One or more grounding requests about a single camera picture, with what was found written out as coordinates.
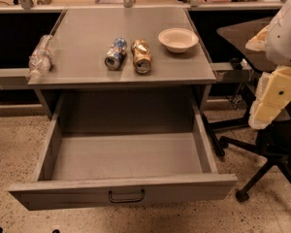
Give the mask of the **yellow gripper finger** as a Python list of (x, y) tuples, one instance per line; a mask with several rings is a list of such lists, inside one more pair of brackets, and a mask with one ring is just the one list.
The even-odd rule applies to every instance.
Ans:
[(270, 74), (264, 73), (255, 96), (248, 124), (253, 129), (264, 129), (291, 102), (291, 67), (278, 66)]
[(253, 51), (265, 51), (266, 50), (266, 38), (269, 32), (269, 26), (265, 26), (254, 37), (252, 37), (246, 44), (247, 50)]

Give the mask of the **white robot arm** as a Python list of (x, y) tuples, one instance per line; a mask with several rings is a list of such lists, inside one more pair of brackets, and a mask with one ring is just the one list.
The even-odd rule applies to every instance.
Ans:
[(264, 129), (291, 102), (291, 0), (287, 0), (279, 12), (256, 36), (245, 45), (248, 50), (263, 50), (276, 67), (270, 74), (260, 77), (255, 101), (248, 124), (253, 129)]

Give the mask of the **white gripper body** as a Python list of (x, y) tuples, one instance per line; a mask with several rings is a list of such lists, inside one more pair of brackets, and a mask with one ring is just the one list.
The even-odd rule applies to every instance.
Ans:
[(266, 56), (276, 65), (291, 66), (291, 5), (284, 5), (269, 24)]

